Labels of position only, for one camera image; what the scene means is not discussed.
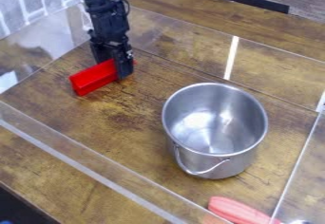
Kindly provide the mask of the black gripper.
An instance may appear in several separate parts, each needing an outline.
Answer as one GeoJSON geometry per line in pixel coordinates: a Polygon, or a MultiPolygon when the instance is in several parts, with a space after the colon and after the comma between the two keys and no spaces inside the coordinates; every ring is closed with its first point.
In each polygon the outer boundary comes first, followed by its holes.
{"type": "Polygon", "coordinates": [[[133,52],[127,32],[127,29],[113,32],[112,38],[100,37],[92,28],[86,32],[93,59],[97,64],[101,64],[113,58],[118,80],[122,80],[133,73],[133,52]]]}

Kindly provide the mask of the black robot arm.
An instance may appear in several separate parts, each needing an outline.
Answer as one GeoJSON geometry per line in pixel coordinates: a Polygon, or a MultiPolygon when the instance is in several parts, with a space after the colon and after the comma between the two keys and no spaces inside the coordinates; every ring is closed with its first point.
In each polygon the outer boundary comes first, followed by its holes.
{"type": "Polygon", "coordinates": [[[116,77],[122,80],[133,73],[133,52],[127,32],[129,30],[127,0],[82,0],[92,28],[88,30],[89,48],[97,64],[112,59],[116,77]]]}

